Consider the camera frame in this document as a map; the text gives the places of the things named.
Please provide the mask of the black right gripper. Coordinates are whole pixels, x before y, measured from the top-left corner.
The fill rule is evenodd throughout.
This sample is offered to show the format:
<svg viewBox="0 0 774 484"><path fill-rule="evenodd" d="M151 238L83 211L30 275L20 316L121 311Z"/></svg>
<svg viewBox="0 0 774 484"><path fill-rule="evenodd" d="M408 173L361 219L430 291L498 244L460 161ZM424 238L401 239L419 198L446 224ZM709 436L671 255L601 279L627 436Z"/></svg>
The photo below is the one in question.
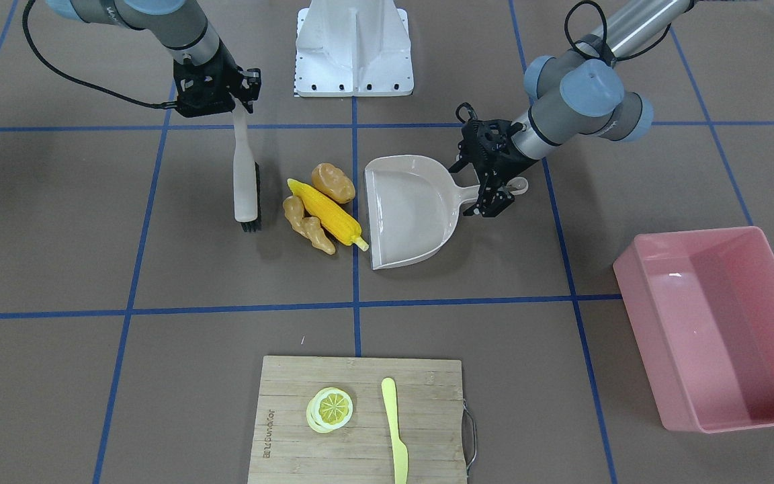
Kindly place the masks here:
<svg viewBox="0 0 774 484"><path fill-rule="evenodd" d="M176 99L179 114L221 114L237 106L254 113L260 97L261 69L243 70L224 57L215 57L203 65L174 63Z"/></svg>

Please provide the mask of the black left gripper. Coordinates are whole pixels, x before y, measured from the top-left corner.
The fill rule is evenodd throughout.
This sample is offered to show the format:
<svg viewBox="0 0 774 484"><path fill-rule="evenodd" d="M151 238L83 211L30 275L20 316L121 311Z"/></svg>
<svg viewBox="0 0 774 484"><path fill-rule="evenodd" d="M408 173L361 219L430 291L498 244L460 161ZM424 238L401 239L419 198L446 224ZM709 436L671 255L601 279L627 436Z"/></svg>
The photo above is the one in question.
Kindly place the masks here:
<svg viewBox="0 0 774 484"><path fill-rule="evenodd" d="M464 216L497 217L514 202L507 183L539 161L520 153L513 136L521 125L510 120L483 120L474 108L463 102L455 110L462 124L458 155L448 168L458 173L468 165L475 171L479 184L464 189Z"/></svg>

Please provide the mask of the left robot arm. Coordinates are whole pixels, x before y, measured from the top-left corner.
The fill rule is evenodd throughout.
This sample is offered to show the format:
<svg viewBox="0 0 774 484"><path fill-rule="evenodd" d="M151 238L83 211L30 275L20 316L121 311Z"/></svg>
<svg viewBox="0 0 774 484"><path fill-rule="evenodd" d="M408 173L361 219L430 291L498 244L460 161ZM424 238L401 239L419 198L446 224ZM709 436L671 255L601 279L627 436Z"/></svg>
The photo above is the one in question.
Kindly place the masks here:
<svg viewBox="0 0 774 484"><path fill-rule="evenodd" d="M587 6L599 14L599 27L580 39L565 32L566 52L537 57L526 67L531 106L522 116L483 120L467 102L460 105L468 117L461 120L460 151L449 171L471 165L479 183L464 215L498 216L514 201L510 181L575 136L630 142L651 128L653 104L626 91L615 66L657 46L695 2L630 1L611 17L596 2Z"/></svg>

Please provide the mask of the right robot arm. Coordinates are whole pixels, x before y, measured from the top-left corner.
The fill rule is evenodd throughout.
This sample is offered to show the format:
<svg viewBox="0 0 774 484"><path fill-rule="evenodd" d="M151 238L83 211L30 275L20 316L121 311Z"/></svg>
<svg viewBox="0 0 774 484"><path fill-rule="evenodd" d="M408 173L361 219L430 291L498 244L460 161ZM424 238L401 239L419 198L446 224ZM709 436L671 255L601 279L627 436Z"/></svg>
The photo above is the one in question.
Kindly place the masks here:
<svg viewBox="0 0 774 484"><path fill-rule="evenodd" d="M253 112L261 91L261 70L239 67L197 1L48 1L46 4L60 16L84 24L151 32L172 56L176 98L151 104L63 73L34 45L28 27L34 3L28 2L22 18L24 36L34 55L58 76L131 104L175 110L185 118L232 112L237 106Z"/></svg>

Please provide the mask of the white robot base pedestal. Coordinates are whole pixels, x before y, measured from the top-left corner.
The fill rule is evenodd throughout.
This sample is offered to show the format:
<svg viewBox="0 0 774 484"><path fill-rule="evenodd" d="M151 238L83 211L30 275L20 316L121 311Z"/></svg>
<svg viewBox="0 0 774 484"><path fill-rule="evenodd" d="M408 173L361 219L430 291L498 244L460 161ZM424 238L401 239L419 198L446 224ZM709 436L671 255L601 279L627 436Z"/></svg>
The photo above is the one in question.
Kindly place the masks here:
<svg viewBox="0 0 774 484"><path fill-rule="evenodd" d="M298 10L296 27L294 95L414 92L409 17L395 2L313 1Z"/></svg>

